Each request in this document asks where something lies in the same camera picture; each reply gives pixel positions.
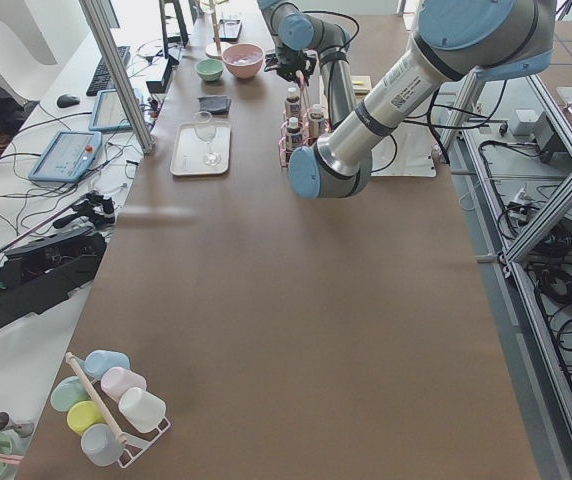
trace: bottle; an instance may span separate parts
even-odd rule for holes
[[[299,98],[299,92],[295,87],[290,87],[288,89],[288,95],[284,102],[284,113],[286,118],[295,117],[298,122],[301,122],[302,105]]]
[[[302,146],[302,130],[299,128],[299,119],[290,117],[286,126],[286,163],[290,160],[293,151]]]
[[[314,104],[308,113],[308,141],[313,143],[326,131],[326,118],[324,110],[319,103]]]

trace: white cup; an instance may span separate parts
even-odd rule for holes
[[[139,387],[133,387],[119,399],[119,411],[141,433],[157,428],[166,415],[166,403]]]
[[[86,430],[81,444],[86,456],[99,467],[115,463],[124,452],[124,445],[115,439],[115,435],[105,423],[98,423]]]
[[[146,379],[132,370],[113,367],[102,376],[101,386],[106,395],[119,403],[119,399],[129,388],[139,387],[146,390]]]

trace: mug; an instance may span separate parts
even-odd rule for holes
[[[82,435],[82,451],[98,467],[106,467],[119,460],[124,445],[115,439],[115,435],[105,423],[88,428]]]
[[[68,411],[66,423],[73,432],[81,436],[93,425],[104,423],[104,417],[102,417],[95,402],[87,400],[73,405]]]
[[[139,387],[146,390],[146,379],[132,370],[113,367],[102,376],[101,386],[106,395],[119,403],[119,399],[129,388]]]
[[[50,394],[50,404],[58,412],[67,412],[73,405],[90,397],[76,376],[68,377],[59,382]]]
[[[141,433],[153,431],[166,415],[166,403],[139,387],[126,390],[119,399],[119,411]]]
[[[121,352],[95,350],[88,354],[84,362],[86,373],[98,380],[112,367],[130,369],[130,360]]]

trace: keyboard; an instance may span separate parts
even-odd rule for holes
[[[130,47],[117,47],[117,51],[119,52],[119,56],[122,59],[122,63],[126,65],[130,59]],[[108,66],[102,58],[97,64],[97,68],[93,74],[93,79],[90,81],[90,85],[88,85],[88,90],[86,90],[86,95],[89,97],[97,96],[97,92],[100,90],[106,90],[110,87],[110,81],[111,78],[110,73],[108,72]]]

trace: gray cup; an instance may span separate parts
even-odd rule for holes
[[[83,452],[98,467],[115,463],[124,452],[124,445],[115,439],[105,423],[98,423],[86,430],[81,444]]]

